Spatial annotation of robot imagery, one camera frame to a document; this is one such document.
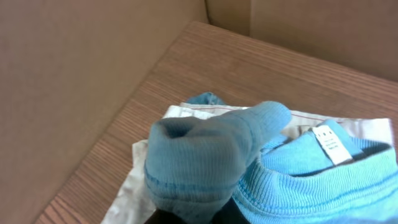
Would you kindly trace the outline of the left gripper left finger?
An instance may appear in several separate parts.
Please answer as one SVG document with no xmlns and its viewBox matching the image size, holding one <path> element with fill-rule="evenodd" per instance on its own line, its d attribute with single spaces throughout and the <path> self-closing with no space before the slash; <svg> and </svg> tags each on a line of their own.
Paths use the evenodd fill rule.
<svg viewBox="0 0 398 224">
<path fill-rule="evenodd" d="M 157 209 L 151 216 L 151 224 L 185 224 L 185 222 L 173 213 Z"/>
</svg>

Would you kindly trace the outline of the light blue printed t-shirt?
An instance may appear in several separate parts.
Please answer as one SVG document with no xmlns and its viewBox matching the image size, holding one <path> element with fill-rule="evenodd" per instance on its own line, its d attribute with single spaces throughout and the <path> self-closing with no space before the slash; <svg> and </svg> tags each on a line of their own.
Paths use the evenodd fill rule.
<svg viewBox="0 0 398 224">
<path fill-rule="evenodd" d="M 156 208 L 211 223 L 232 198 L 249 223 L 396 223 L 397 162 L 386 143 L 326 120 L 282 134 L 284 105 L 265 101 L 209 119 L 152 125 L 144 165 Z"/>
</svg>

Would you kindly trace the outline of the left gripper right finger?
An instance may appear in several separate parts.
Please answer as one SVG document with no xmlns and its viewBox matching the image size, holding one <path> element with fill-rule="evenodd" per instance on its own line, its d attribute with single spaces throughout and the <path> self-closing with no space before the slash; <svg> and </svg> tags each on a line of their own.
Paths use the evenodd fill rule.
<svg viewBox="0 0 398 224">
<path fill-rule="evenodd" d="M 240 212 L 235 201 L 231 198 L 223 208 L 215 214 L 212 224 L 250 224 Z"/>
</svg>

